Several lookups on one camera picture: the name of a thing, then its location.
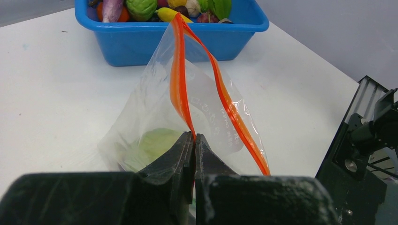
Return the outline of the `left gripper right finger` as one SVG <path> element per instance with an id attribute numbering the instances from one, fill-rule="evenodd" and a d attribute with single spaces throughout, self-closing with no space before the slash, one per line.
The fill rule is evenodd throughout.
<path id="1" fill-rule="evenodd" d="M 337 214 L 317 179 L 238 175 L 198 134 L 195 142 L 198 225 L 336 225 Z"/>

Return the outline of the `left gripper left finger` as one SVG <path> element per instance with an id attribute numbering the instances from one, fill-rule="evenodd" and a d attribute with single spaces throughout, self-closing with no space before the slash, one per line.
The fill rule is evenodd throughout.
<path id="1" fill-rule="evenodd" d="M 139 172 L 31 173 L 0 202 L 3 225 L 190 225 L 194 139 L 183 133 Z"/>

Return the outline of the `green toy cabbage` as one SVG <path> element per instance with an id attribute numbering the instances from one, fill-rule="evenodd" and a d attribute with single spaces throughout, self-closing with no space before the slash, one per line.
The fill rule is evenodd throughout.
<path id="1" fill-rule="evenodd" d="M 145 132 L 131 143 L 122 138 L 119 165 L 125 171 L 138 172 L 167 152 L 181 134 L 172 129 L 157 128 Z"/>

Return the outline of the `clear zip bag orange zipper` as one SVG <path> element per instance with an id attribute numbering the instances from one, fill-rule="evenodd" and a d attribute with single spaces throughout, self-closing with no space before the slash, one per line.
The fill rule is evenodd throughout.
<path id="1" fill-rule="evenodd" d="M 265 149 L 251 113 L 230 76 L 180 15 L 166 28 L 138 85 L 99 143 L 112 171 L 122 138 L 168 128 L 205 136 L 210 148 L 238 174 L 270 175 Z"/>

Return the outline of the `yellow toy banana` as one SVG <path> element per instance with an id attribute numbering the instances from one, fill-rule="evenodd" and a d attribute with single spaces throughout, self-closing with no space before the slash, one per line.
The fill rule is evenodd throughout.
<path id="1" fill-rule="evenodd" d="M 186 23 L 193 23 L 193 21 L 191 19 L 189 19 L 188 17 L 186 17 L 183 14 L 181 14 L 171 8 L 168 8 L 168 7 L 161 7 L 159 9 L 155 10 L 155 14 L 157 14 L 157 16 L 163 22 L 169 23 L 175 18 L 176 15 L 180 15 Z"/>

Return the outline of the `green toy chayote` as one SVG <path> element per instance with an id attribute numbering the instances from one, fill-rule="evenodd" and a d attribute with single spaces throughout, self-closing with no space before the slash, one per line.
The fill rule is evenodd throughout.
<path id="1" fill-rule="evenodd" d="M 209 3 L 208 0 L 197 0 L 200 5 L 200 11 L 202 13 L 209 12 Z"/>

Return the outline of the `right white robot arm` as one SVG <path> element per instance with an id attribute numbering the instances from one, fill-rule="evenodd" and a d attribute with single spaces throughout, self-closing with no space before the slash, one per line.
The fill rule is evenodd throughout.
<path id="1" fill-rule="evenodd" d="M 398 149 L 397 88 L 389 90 L 375 104 L 374 119 L 354 129 L 350 139 L 358 154 L 366 156 L 385 147 Z"/>

